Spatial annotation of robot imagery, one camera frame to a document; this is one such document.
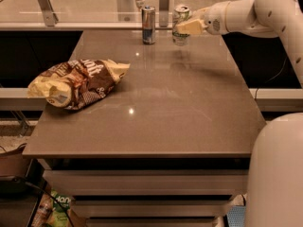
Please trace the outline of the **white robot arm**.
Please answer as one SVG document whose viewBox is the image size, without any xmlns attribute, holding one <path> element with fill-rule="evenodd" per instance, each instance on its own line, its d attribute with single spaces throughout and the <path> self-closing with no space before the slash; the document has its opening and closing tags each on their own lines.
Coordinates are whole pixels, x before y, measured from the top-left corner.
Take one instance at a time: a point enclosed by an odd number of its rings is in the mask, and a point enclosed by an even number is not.
<svg viewBox="0 0 303 227">
<path fill-rule="evenodd" d="M 303 78 L 303 13 L 298 0 L 238 0 L 198 9 L 174 27 L 181 34 L 239 32 L 278 38 Z M 303 112 L 284 102 L 258 134 L 250 157 L 244 227 L 303 227 Z"/>
</svg>

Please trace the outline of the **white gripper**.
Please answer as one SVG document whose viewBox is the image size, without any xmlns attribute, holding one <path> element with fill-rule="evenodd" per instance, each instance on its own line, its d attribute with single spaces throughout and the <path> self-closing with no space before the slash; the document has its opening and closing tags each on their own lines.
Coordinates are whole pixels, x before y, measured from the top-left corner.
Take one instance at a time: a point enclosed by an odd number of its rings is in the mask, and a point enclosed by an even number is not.
<svg viewBox="0 0 303 227">
<path fill-rule="evenodd" d="M 179 34 L 200 35 L 205 30 L 212 35 L 227 34 L 226 11 L 229 1 L 216 3 L 211 7 L 194 10 L 191 19 L 175 26 Z"/>
</svg>

